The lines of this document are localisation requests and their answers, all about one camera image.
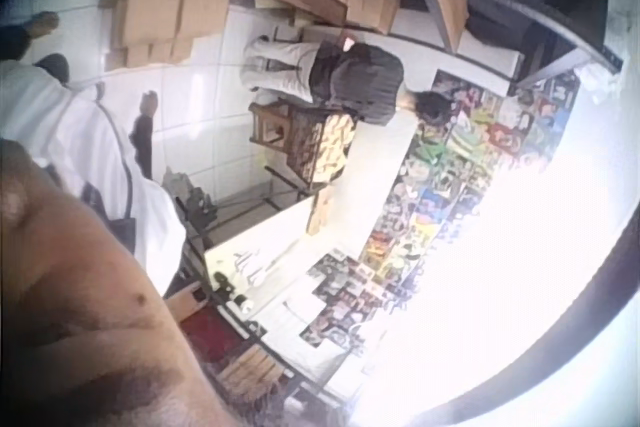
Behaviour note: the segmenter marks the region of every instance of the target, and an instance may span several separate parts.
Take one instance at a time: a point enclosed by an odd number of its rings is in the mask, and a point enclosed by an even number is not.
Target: man
[[[412,112],[432,126],[443,126],[454,116],[452,102],[443,95],[407,90],[402,62],[379,47],[356,43],[345,52],[330,42],[288,44],[262,36],[247,46],[245,57],[295,67],[264,72],[246,65],[240,74],[246,87],[277,90],[316,106],[339,108],[369,124],[387,125],[398,110]]]
[[[0,135],[19,142],[66,193],[90,206],[164,294],[179,268],[185,229],[168,194],[149,180],[157,96],[143,97],[129,142],[104,107],[65,86],[64,57],[18,62],[33,38],[55,27],[57,16],[43,13],[0,28]]]
[[[239,427],[95,212],[19,144],[0,155],[0,424]]]

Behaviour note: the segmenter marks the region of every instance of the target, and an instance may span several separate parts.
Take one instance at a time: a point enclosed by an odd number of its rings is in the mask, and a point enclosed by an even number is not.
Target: white tile floor
[[[182,64],[105,73],[111,11],[98,9],[98,0],[9,0],[0,12],[0,23],[23,22],[42,10],[58,12],[60,27],[34,41],[24,62],[60,52],[69,60],[73,82],[102,79],[103,103],[127,130],[138,115],[142,94],[158,92],[155,180],[161,181],[167,168],[184,172],[217,201],[269,181],[263,152],[249,143],[252,119],[247,109],[255,94],[240,84],[238,74],[247,42],[273,34],[280,21],[232,6],[224,33],[197,39],[191,58]],[[297,35],[290,28],[285,32]]]

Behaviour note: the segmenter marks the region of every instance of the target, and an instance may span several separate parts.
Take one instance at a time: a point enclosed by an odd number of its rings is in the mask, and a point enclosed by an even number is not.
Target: white pants
[[[245,49],[245,57],[264,57],[296,67],[296,70],[280,72],[259,71],[255,67],[243,67],[240,79],[247,88],[260,87],[277,90],[313,103],[309,76],[316,60],[320,44],[267,42],[256,40]]]

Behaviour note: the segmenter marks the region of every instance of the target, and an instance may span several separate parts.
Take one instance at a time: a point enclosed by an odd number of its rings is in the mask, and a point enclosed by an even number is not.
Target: white shirt
[[[4,61],[0,62],[0,135],[19,142],[41,167],[52,164],[65,190],[75,197],[80,197],[86,182],[93,185],[110,220],[125,215],[129,188],[124,160],[132,176],[135,258],[158,292],[166,292],[180,266],[185,229],[169,195],[142,175],[122,128],[116,124],[114,131],[94,102],[63,87],[44,70]]]

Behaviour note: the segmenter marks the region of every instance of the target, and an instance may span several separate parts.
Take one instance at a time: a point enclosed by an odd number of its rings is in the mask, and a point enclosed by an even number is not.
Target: black shirt
[[[340,107],[358,120],[387,125],[396,113],[396,99],[404,79],[400,59],[367,44],[347,52],[323,42],[309,76],[317,104]]]

